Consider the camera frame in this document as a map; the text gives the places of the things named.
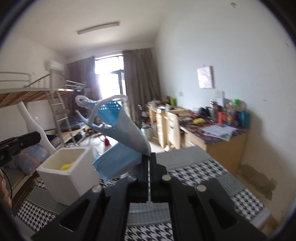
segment wall stain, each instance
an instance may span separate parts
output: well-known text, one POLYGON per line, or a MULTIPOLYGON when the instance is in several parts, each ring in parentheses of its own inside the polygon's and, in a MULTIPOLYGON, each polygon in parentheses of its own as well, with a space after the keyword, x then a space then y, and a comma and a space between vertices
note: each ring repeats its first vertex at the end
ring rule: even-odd
POLYGON ((272 191, 277 186, 277 181, 273 178, 268 179, 264 173, 259 173, 255 168, 248 164, 240 165, 238 174, 251 184, 258 192, 264 195, 268 200, 272 198, 272 191))

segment yellow item on desk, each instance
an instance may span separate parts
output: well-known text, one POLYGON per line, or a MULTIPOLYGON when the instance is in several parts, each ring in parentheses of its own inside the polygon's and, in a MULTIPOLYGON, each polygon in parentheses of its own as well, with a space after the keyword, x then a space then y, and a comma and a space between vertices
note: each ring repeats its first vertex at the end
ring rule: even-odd
POLYGON ((192 122, 193 124, 200 124, 200 123, 204 123, 205 120, 203 118, 197 118, 197 119, 194 119, 192 122))
POLYGON ((71 162, 70 164, 62 165, 61 171, 68 170, 73 164, 74 164, 74 162, 71 162))

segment upper bunk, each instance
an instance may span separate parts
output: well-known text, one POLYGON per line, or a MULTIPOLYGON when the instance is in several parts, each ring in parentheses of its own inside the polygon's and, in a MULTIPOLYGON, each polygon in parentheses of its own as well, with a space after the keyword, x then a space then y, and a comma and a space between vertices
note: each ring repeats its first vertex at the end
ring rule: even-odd
MULTIPOLYGON (((56 91, 59 91, 61 97, 67 97, 73 95, 75 92, 81 92, 85 87, 82 83, 77 83, 73 81, 66 80, 66 88, 54 88, 52 84, 52 74, 54 71, 50 71, 49 74, 35 80, 31 81, 31 75, 29 73, 21 72, 4 72, 1 71, 0 74, 7 75, 17 75, 20 76, 18 79, 9 79, 9 80, 0 80, 1 82, 26 82, 27 85, 24 85, 22 88, 4 88, 0 89, 0 108, 15 105, 20 101, 31 102, 38 100, 46 100, 47 95, 50 94, 51 98, 58 98, 56 91), (49 78, 48 87, 45 86, 45 78, 49 78)), ((59 75, 65 78, 62 73, 56 71, 59 75)))

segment curtain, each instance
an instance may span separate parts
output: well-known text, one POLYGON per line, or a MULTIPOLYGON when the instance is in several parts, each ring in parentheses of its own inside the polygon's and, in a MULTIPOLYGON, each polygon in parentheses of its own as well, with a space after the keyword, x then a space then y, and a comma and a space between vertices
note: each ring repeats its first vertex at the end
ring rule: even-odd
MULTIPOLYGON (((95 59, 94 57, 90 57, 67 64, 67 73, 70 81, 86 84, 86 86, 90 89, 90 94, 87 96, 88 98, 92 100, 99 100, 102 98, 102 95, 94 68, 95 59)), ((84 95, 84 92, 75 92, 74 95, 65 98, 65 105, 70 111, 69 116, 75 115, 76 110, 79 110, 80 113, 87 112, 85 108, 79 107, 76 104, 75 97, 77 95, 84 95)))
POLYGON ((136 121, 137 105, 145 104, 153 98, 160 99, 160 84, 151 49, 123 51, 126 95, 131 119, 136 121))

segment wall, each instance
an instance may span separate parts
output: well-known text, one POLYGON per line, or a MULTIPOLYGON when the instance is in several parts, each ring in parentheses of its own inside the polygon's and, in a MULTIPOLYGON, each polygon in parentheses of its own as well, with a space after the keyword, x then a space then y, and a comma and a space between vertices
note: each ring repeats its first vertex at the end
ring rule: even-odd
MULTIPOLYGON (((55 60, 61 64, 66 62, 65 58, 56 52, 38 45, 37 43, 23 38, 16 33, 12 33, 0 51, 0 71, 25 72, 32 75, 32 81, 48 74, 45 63, 49 60, 55 60)), ((4 74, 0 77, 8 79, 9 76, 4 74)), ((60 85, 61 79, 55 76, 55 86, 60 85)), ((24 82, 1 83, 0 88, 17 88, 22 87, 24 82)), ((36 122, 45 130, 54 127, 54 120, 50 106, 45 101, 29 102, 28 111, 33 118, 39 117, 36 122)), ((27 126, 20 115, 16 105, 0 109, 0 141, 7 138, 27 133, 27 126)))
POLYGON ((117 45, 109 45, 97 49, 91 49, 88 51, 84 51, 80 54, 73 55, 67 58, 67 63, 72 63, 84 58, 89 58, 91 56, 95 56, 97 58, 103 57, 106 55, 119 54, 123 50, 131 50, 131 49, 143 49, 143 48, 153 48, 153 42, 129 42, 124 44, 117 45))
POLYGON ((215 90, 247 103, 252 121, 242 163, 277 182, 263 203, 281 220, 296 194, 296 52, 263 4, 235 2, 182 1, 171 9, 155 43, 161 86, 187 108, 209 105, 215 90), (215 90, 199 89, 203 65, 214 67, 215 90))

